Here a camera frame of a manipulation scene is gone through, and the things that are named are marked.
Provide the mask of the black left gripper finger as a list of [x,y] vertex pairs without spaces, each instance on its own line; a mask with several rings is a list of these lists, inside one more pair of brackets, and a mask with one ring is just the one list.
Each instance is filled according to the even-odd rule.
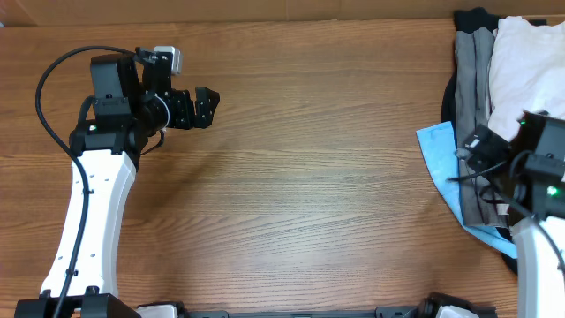
[[200,100],[195,103],[194,127],[206,129],[213,123],[216,100]]
[[220,94],[207,87],[195,87],[197,104],[217,106],[220,102]]

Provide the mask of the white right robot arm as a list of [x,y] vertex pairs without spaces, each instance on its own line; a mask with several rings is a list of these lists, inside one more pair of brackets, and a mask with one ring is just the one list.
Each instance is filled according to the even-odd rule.
[[564,316],[564,121],[526,112],[513,140],[518,315]]

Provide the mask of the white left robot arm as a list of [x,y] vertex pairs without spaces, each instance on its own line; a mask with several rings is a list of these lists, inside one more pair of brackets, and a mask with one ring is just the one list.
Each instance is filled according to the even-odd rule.
[[182,68],[172,46],[134,51],[98,47],[90,64],[94,92],[81,104],[67,141],[56,143],[72,159],[72,193],[56,259],[36,299],[22,299],[24,317],[186,317],[182,302],[131,308],[118,297],[117,248],[124,206],[149,153],[148,140],[169,129],[206,129],[220,96],[196,87],[194,97],[171,78]]

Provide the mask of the beige shorts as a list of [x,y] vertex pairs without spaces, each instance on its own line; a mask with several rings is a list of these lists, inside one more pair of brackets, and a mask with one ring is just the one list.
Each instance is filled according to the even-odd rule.
[[518,133],[525,111],[564,118],[564,25],[500,19],[489,71],[488,127],[504,140]]

